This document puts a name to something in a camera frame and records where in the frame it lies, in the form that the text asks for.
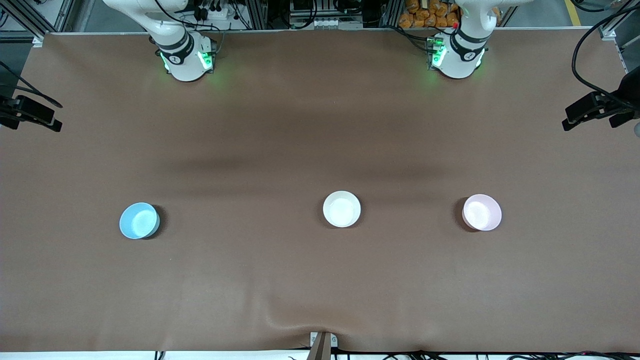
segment power strip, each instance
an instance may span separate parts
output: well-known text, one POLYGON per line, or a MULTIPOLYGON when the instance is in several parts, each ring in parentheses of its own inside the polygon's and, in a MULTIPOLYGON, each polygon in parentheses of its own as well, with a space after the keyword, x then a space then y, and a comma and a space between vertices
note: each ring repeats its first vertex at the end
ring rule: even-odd
POLYGON ((226 20, 228 15, 229 15, 228 8, 222 8, 221 12, 212 12, 209 10, 207 20, 226 20))

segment black cable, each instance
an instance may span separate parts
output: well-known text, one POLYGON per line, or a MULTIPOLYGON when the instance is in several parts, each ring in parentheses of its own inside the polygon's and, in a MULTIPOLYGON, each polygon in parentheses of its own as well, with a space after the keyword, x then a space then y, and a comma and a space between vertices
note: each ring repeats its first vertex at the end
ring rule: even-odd
POLYGON ((578 2, 576 2, 576 0, 571 0, 571 4, 573 4, 576 8, 582 10, 583 12, 588 12, 588 13, 599 13, 599 12, 603 12, 605 10, 608 10, 608 8, 600 8, 600 9, 585 8, 584 6, 582 6, 578 2))
POLYGON ((280 20, 282 20, 282 22, 285 24, 285 26, 287 26, 287 28, 293 29, 293 30, 300 30, 313 24, 314 20, 316 19, 316 15, 318 14, 318 5, 316 3, 316 0, 311 0, 312 4, 311 4, 311 8, 309 8, 309 19, 302 26, 292 25, 287 19, 285 19, 285 14, 291 12, 288 8, 286 9, 286 11, 284 12, 282 11, 282 5, 285 4, 286 1, 287 0, 280 1, 280 20))
MULTIPOLYGON (((585 39, 587 39, 587 37, 594 31, 596 31, 596 29, 598 29, 602 24, 610 21, 611 19, 618 17, 620 15, 626 14, 626 13, 630 13, 634 10, 638 10, 640 9, 640 5, 635 5, 635 6, 631 6, 630 8, 627 9, 621 9, 619 11, 617 11, 615 14, 607 16, 606 18, 598 21, 597 24, 595 24, 594 26, 591 27, 591 29, 587 30, 587 32, 580 38, 580 40, 578 40, 578 44, 576 44, 575 49, 573 50, 573 56, 571 58, 571 71, 573 72, 573 76, 575 76, 576 79, 578 79, 578 81, 580 81, 582 84, 592 88, 593 90, 596 90, 597 92, 600 92, 601 94, 605 95, 606 97, 610 98, 611 100, 613 100, 614 102, 628 108, 634 111, 640 111, 640 108, 638 108, 637 106, 634 106, 633 104, 624 101, 622 99, 620 99, 619 97, 613 95, 610 92, 605 91, 602 88, 599 88, 597 86, 595 86, 594 84, 590 83, 589 81, 586 81, 584 78, 582 78, 582 76, 580 76, 580 74, 578 74, 578 70, 576 70, 575 68, 575 62, 578 58, 578 50, 580 50, 580 46, 582 46, 582 43, 585 41, 585 39)), ((568 359, 569 357, 573 357, 573 356, 577 356, 576 354, 571 355, 571 356, 567 356, 564 358, 560 358, 560 360, 565 360, 568 359)))
POLYGON ((446 31, 444 31, 443 29, 436 28, 435 26, 425 26, 425 28, 428 28, 428 29, 434 29, 435 31, 437 31, 437 32, 439 32, 439 33, 441 33, 441 34, 445 34, 445 35, 453 35, 453 33, 448 33, 448 32, 446 32, 446 31))
POLYGON ((536 357, 535 355, 532 356, 523 356, 523 355, 513 355, 513 356, 509 356, 509 358, 507 360, 515 360, 515 359, 523 359, 523 360, 540 360, 540 359, 545 359, 545 360, 567 360, 570 359, 572 357, 575 356, 598 356, 598 357, 606 357, 608 359, 612 359, 612 360, 624 360, 624 358, 614 355, 614 354, 605 354, 602 352, 596 352, 596 351, 582 351, 582 352, 576 352, 574 354, 568 354, 565 356, 558 356, 556 354, 543 354, 543 357, 536 357))
POLYGON ((5 24, 6 21, 9 20, 9 14, 7 14, 4 10, 2 10, 2 13, 0 13, 0 20, 2 21, 2 24, 0 24, 0 28, 2 28, 5 24))
MULTIPOLYGON (((159 2, 158 0, 154 0, 154 1, 156 2, 156 5, 158 5, 158 7, 160 8, 160 10, 161 10, 161 11, 162 11, 166 16, 168 16, 168 17, 169 17, 169 19, 171 19, 171 20, 173 20, 173 21, 177 21, 177 22, 179 22, 179 23, 181 23, 182 25, 185 25, 185 26, 191 26, 191 27, 192 27, 192 28, 194 28, 194 29, 197 29, 197 28, 198 28, 198 26, 200 26, 199 24, 194 24, 194 23, 192 23, 192 22, 188 22, 188 21, 183 21, 183 20, 180 20, 180 19, 176 19, 176 18, 175 18, 175 17, 173 17, 171 14, 169 14, 169 13, 168 13, 168 12, 167 12, 163 7, 162 7, 162 5, 160 5, 160 2, 159 2)), ((213 24, 211 24, 211 25, 204 25, 204 24, 203 24, 202 26, 209 26, 209 27, 211 27, 211 29, 212 29, 212 30, 213 30, 213 29, 215 29, 215 30, 217 30, 218 32, 220 32, 220 31, 221 31, 217 26, 214 26, 213 24)))
POLYGON ((236 0, 229 0, 229 3, 231 4, 231 7, 233 7, 234 11, 236 12, 236 15, 238 16, 238 18, 240 19, 240 22, 242 22, 242 25, 244 25, 244 27, 247 30, 251 30, 251 26, 249 26, 249 24, 247 23, 247 21, 244 19, 244 17, 242 16, 242 13, 240 13, 240 9, 238 7, 238 4, 236 2, 236 0))
POLYGON ((362 11, 362 2, 360 2, 360 6, 357 8, 346 9, 340 7, 339 0, 333 0, 333 7, 345 15, 356 15, 362 11))
POLYGON ((12 87, 15 88, 17 90, 22 90, 25 92, 29 92, 31 94, 35 94, 37 96, 42 97, 43 99, 45 99, 46 101, 49 101, 51 104, 53 104, 53 106, 57 107, 57 108, 61 108, 62 109, 62 104, 60 104, 58 101, 56 101, 55 99, 53 99, 52 97, 43 94, 41 91, 39 91, 38 89, 36 89, 33 85, 29 84, 28 81, 26 81, 25 79, 22 78, 22 76, 16 74, 15 72, 13 72, 13 70, 11 68, 9 68, 9 66, 7 66, 7 64, 3 63, 2 61, 0 61, 0 66, 4 67, 11 75, 15 76, 16 78, 18 78, 18 80, 20 80, 21 82, 23 82, 25 85, 27 85, 29 88, 24 88, 22 86, 10 86, 10 85, 4 85, 3 86, 8 86, 8 87, 12 87))
POLYGON ((393 30, 395 30, 395 31, 396 31, 397 33, 399 33, 400 35, 402 35, 402 36, 406 37, 406 38, 409 40, 409 42, 411 42, 411 44, 412 44, 413 46, 415 46, 415 47, 417 47, 418 49, 420 49, 420 51, 423 51, 423 52, 427 52, 427 51, 428 51, 425 47, 422 47, 422 46, 420 46, 419 44, 416 44, 416 43, 414 42, 414 40, 419 40, 419 41, 423 41, 423 42, 425 42, 425 41, 427 40, 427 38, 421 38, 421 37, 417 37, 417 36, 415 36, 415 35, 407 34, 407 32, 406 32, 405 30, 403 30, 403 29, 401 29, 401 28, 398 28, 398 27, 395 27, 395 26, 393 26, 393 25, 384 25, 384 26, 382 26, 382 27, 383 27, 383 28, 387 28, 387 29, 393 29, 393 30))
POLYGON ((225 43, 225 35, 226 35, 226 34, 227 34, 227 32, 226 32, 226 31, 223 31, 223 32, 222 32, 222 39, 220 40, 220 44, 217 46, 217 49, 216 49, 216 55, 217 55, 218 53, 220 53, 220 50, 222 50, 222 44, 224 44, 224 43, 225 43))

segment table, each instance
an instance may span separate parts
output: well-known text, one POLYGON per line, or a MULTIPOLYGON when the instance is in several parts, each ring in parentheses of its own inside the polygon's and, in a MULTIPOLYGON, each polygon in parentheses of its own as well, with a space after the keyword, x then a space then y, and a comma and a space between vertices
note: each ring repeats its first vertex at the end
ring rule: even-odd
MULTIPOLYGON (((144 36, 49 35, 61 133, 0 131, 0 350, 640 352, 632 124, 565 133, 583 29, 496 31, 468 79, 388 31, 229 34, 179 83, 144 36), (355 193, 333 229, 321 203, 355 193), (496 198, 498 229, 461 225, 496 198), (121 212, 161 209, 151 240, 121 212)), ((579 69, 612 90, 611 42, 579 69)))

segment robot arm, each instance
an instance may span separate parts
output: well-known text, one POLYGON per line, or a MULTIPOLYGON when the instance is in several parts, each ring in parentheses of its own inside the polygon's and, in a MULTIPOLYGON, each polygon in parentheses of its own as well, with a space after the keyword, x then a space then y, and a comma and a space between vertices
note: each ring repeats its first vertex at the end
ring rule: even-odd
POLYGON ((183 24, 164 13, 184 9, 188 0, 103 1, 108 7, 132 18, 149 32, 160 48, 164 67, 176 79, 194 81, 213 70, 215 42, 196 31, 188 31, 183 24))
POLYGON ((532 0, 456 0, 462 10, 460 26, 452 33, 439 34, 438 53, 433 57, 433 66, 454 79, 471 75, 484 54, 484 45, 495 29, 496 6, 514 6, 532 0))

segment white bowl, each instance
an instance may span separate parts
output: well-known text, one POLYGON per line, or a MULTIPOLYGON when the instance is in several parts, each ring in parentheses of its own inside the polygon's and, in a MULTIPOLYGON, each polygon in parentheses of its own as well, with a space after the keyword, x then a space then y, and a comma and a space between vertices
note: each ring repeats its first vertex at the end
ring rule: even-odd
POLYGON ((502 210, 492 197, 479 193, 465 201, 462 219, 473 229, 491 231, 500 225, 502 210))
POLYGON ((160 226, 160 216, 151 204, 137 202, 120 217, 120 232, 130 239, 148 238, 160 226))
POLYGON ((349 227, 360 217, 360 201, 356 195, 344 190, 327 196, 322 211, 324 218, 335 227, 349 227))

